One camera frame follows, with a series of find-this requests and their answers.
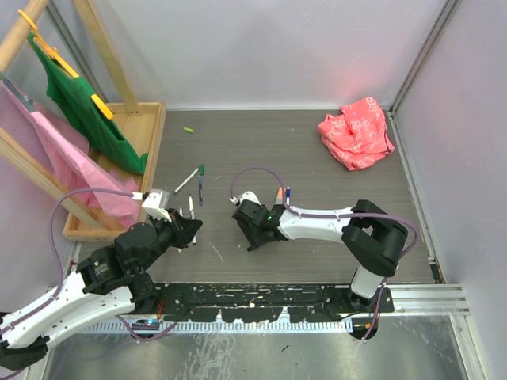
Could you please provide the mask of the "white pen with black end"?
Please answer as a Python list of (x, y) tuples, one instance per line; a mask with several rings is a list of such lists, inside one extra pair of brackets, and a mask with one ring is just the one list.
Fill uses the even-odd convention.
[[(189, 214), (190, 214), (190, 217), (192, 220), (196, 219), (193, 197), (190, 194), (189, 194)], [(197, 243), (197, 239), (196, 239), (196, 233), (195, 233), (193, 236), (193, 239), (192, 239), (192, 244), (196, 245), (196, 243)]]

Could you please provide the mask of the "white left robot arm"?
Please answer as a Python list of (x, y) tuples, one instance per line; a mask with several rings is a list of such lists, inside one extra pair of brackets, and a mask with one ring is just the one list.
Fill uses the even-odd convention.
[(158, 293), (148, 268), (168, 248), (186, 248), (202, 225), (170, 209), (168, 219), (138, 222), (94, 251), (55, 289), (2, 316), (1, 366), (23, 370), (103, 319), (154, 311)]

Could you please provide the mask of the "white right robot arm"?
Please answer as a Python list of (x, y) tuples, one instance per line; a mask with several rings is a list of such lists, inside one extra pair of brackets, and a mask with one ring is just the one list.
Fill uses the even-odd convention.
[(350, 307), (358, 312), (375, 303), (377, 288), (395, 274), (409, 236), (400, 221), (365, 199), (336, 211), (287, 208), (283, 204), (268, 209), (244, 199), (232, 218), (250, 243), (249, 251), (270, 242), (300, 239), (344, 244), (358, 262), (347, 293)]

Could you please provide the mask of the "dark blue pen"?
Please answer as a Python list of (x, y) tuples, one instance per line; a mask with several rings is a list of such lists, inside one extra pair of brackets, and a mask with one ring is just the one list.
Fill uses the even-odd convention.
[(198, 179), (198, 200), (199, 200), (199, 205), (200, 206), (204, 205), (203, 189), (204, 189), (203, 188), (203, 176), (199, 175), (199, 179)]

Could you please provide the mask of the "white marker with green end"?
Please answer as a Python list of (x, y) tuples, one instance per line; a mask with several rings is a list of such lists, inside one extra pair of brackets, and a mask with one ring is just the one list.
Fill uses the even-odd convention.
[(178, 194), (180, 190), (183, 189), (198, 173), (200, 172), (200, 168), (195, 168), (174, 190), (174, 194)]

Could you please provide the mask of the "wooden rack base tray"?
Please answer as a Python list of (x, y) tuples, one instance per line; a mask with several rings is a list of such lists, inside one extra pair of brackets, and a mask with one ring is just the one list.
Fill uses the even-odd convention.
[[(139, 102), (131, 110), (123, 103), (108, 103), (116, 127), (117, 143), (107, 142), (107, 150), (90, 149), (92, 158), (106, 173), (114, 174), (121, 184), (136, 184), (140, 192), (151, 189), (166, 120), (166, 106), (162, 102)], [(130, 217), (115, 217), (95, 208), (105, 226), (92, 227), (70, 214), (63, 235), (72, 241), (112, 241), (134, 222)]]

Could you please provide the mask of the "coral patterned cloth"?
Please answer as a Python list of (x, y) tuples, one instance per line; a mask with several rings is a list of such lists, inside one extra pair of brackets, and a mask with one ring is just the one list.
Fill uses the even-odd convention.
[(349, 171), (367, 169), (395, 151), (383, 110), (373, 97), (340, 107), (337, 116), (326, 115), (318, 133), (327, 150)]

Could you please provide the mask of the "pink cloth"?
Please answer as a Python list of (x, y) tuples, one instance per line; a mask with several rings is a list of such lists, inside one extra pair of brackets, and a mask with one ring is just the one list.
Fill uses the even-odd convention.
[(1, 82), (1, 122), (5, 129), (68, 190), (138, 191), (135, 183), (121, 184), (93, 161), (88, 156), (88, 141), (66, 120), (36, 101), (33, 106), (36, 111), (29, 112)]

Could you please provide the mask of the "green cloth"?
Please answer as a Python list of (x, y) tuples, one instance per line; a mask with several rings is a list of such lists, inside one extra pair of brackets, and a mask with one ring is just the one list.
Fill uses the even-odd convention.
[(47, 95), (59, 106), (69, 124), (85, 136), (89, 145), (122, 170), (145, 173), (148, 154), (139, 156), (114, 120), (108, 120), (90, 99), (93, 87), (82, 77), (71, 78), (41, 49), (35, 35), (27, 41), (47, 76)]

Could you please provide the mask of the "blue-grey clothes hanger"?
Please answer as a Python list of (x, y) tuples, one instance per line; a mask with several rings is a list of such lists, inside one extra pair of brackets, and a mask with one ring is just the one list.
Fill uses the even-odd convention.
[(5, 87), (23, 104), (23, 106), (29, 112), (35, 112), (36, 109), (33, 106), (33, 100), (23, 95), (20, 90), (2, 72), (0, 72), (0, 75), (1, 81)]

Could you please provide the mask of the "yellow clothes hanger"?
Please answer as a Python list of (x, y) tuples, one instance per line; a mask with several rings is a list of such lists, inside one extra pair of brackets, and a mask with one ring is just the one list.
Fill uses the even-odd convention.
[[(44, 38), (40, 35), (39, 30), (34, 23), (34, 21), (23, 11), (18, 10), (18, 13), (29, 23), (32, 28), (32, 33), (35, 35), (35, 40), (38, 41), (41, 49), (44, 53), (51, 58), (52, 61), (56, 62), (61, 69), (67, 74), (67, 76), (71, 78), (80, 78), (79, 74), (59, 55), (58, 51), (50, 47)], [(93, 90), (90, 95), (90, 99), (93, 101), (95, 106), (100, 110), (100, 112), (108, 119), (111, 120), (113, 118), (113, 113), (108, 108), (106, 103), (96, 94)]]

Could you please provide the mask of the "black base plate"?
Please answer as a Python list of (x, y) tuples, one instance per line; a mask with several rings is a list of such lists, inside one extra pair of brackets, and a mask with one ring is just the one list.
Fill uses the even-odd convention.
[(291, 323), (342, 321), (372, 313), (377, 303), (392, 311), (385, 295), (361, 301), (335, 284), (157, 283), (154, 294), (137, 302), (133, 314), (157, 314), (163, 321), (226, 323), (277, 321), (283, 311)]

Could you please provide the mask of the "wooden rack frame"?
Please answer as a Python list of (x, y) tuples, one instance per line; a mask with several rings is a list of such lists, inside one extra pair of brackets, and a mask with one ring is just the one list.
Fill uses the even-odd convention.
[(56, 181), (67, 191), (76, 191), (85, 206), (102, 210), (128, 228), (139, 218), (139, 204), (123, 194), (138, 191), (137, 184), (100, 167), (89, 151), (96, 150), (123, 171), (135, 175), (144, 174), (148, 155), (135, 152), (88, 81), (46, 44), (25, 12), (20, 15), (31, 27), (27, 41), (45, 70), (47, 95), (64, 116), (58, 117), (26, 97), (6, 76), (1, 77), (1, 114), (5, 116), (8, 107), (16, 107), (33, 130), (36, 154)]

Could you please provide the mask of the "aluminium frame post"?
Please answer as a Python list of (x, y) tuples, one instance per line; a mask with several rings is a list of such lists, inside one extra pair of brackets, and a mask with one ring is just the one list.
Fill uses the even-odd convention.
[(442, 8), (436, 16), (433, 25), (431, 26), (428, 35), (426, 36), (415, 60), (413, 61), (405, 79), (397, 92), (392, 105), (389, 108), (389, 113), (395, 116), (402, 106), (403, 101), (409, 94), (416, 79), (421, 73), (424, 65), (429, 60), (433, 50), (436, 48), (439, 39), (442, 37), (445, 29), (448, 27), (454, 13), (459, 8), (462, 2), (460, 0), (445, 0)]

